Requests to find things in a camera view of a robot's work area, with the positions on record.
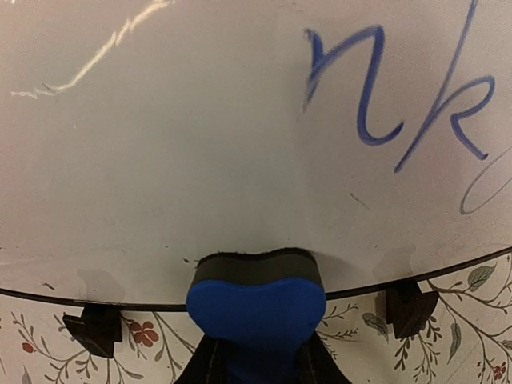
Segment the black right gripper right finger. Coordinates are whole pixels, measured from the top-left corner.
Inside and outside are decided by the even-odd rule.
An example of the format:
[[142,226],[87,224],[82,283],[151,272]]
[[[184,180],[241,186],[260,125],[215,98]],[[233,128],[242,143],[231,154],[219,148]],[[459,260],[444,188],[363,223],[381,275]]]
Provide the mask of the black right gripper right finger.
[[299,349],[296,366],[299,384],[351,384],[316,332]]

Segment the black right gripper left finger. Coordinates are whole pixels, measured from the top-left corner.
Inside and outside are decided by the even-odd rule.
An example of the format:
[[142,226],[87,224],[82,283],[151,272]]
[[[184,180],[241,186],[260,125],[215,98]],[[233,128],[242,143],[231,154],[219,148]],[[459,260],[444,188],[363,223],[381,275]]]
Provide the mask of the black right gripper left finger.
[[224,343],[204,335],[176,384],[224,384],[228,373]]

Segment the blue whiteboard eraser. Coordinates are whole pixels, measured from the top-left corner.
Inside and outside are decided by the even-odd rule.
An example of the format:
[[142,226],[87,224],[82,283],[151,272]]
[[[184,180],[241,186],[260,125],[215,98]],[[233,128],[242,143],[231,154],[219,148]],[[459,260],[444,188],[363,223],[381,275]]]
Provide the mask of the blue whiteboard eraser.
[[300,248],[198,262],[186,311],[224,343],[228,383],[297,383],[296,358],[326,311],[318,265]]

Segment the white whiteboard black frame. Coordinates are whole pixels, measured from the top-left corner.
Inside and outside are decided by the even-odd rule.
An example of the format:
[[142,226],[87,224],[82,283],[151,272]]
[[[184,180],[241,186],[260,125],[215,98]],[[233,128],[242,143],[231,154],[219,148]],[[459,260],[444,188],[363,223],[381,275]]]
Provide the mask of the white whiteboard black frame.
[[295,247],[328,292],[511,246],[508,1],[4,1],[1,288],[182,303]]

